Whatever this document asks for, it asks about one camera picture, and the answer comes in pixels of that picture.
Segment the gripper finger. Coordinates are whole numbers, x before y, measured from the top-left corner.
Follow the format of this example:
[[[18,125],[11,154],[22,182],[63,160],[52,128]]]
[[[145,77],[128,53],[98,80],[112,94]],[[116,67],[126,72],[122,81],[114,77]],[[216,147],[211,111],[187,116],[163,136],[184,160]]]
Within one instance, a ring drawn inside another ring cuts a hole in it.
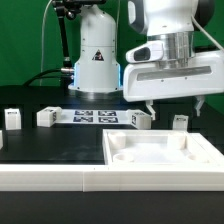
[[[147,107],[148,111],[151,114],[152,120],[155,121],[156,120],[156,112],[153,108],[153,100],[146,101],[145,104],[146,104],[146,107]]]
[[[204,96],[197,96],[196,97],[195,111],[196,111],[197,116],[201,115],[201,108],[202,108],[204,102],[205,102],[205,97]]]

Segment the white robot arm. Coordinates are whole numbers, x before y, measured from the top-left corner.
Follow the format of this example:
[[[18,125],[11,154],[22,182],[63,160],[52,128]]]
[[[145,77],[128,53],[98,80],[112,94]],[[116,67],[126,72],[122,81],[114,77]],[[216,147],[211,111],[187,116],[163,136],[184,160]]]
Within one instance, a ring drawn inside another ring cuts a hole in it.
[[[130,26],[147,42],[116,61],[114,19],[94,1],[81,3],[81,54],[74,65],[71,93],[87,99],[122,94],[128,102],[194,96],[196,107],[208,94],[224,92],[224,48],[196,53],[196,15],[212,0],[128,0]]]

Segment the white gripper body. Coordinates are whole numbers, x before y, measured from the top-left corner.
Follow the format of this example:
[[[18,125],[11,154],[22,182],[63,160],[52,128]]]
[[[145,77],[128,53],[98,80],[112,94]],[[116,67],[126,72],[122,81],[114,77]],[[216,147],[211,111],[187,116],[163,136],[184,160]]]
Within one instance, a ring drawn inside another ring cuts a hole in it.
[[[161,68],[161,44],[144,44],[127,52],[123,96],[150,101],[224,92],[224,52],[196,53],[183,67]]]

